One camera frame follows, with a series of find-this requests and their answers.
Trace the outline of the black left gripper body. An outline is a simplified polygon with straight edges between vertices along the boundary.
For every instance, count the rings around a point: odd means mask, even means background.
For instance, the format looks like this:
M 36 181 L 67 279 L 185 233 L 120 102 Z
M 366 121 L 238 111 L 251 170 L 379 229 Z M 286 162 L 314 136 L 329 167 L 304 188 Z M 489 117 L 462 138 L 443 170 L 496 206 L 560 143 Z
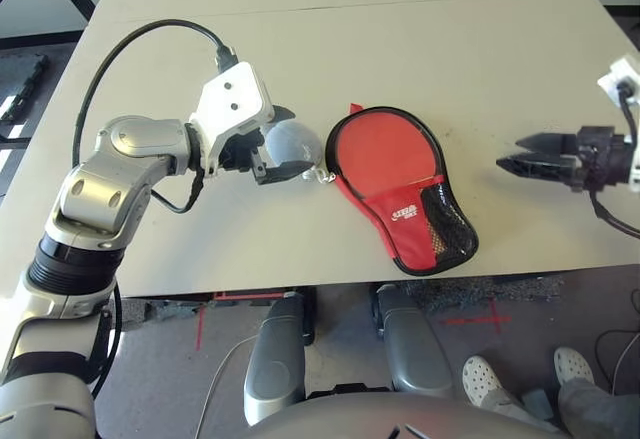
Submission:
M 252 170 L 263 171 L 266 163 L 258 148 L 264 144 L 260 129 L 246 134 L 235 134 L 225 143 L 218 156 L 218 166 L 225 171 L 246 173 Z

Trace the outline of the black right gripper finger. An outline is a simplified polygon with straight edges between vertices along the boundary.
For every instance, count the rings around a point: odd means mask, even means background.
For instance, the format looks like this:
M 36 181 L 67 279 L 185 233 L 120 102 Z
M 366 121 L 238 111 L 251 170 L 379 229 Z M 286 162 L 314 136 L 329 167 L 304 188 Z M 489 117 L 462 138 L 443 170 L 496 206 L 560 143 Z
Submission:
M 558 182 L 570 187 L 581 186 L 574 157 L 518 153 L 497 159 L 496 165 L 521 178 Z
M 516 141 L 516 145 L 531 152 L 547 155 L 576 155 L 577 135 L 565 133 L 536 133 Z

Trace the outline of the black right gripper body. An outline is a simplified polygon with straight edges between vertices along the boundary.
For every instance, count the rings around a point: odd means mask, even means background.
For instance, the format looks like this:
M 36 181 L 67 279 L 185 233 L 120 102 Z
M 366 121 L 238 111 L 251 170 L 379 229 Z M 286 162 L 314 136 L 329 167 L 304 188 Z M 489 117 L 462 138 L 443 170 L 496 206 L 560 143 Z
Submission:
M 632 145 L 612 126 L 584 126 L 577 134 L 577 157 L 581 185 L 587 191 L 627 183 Z

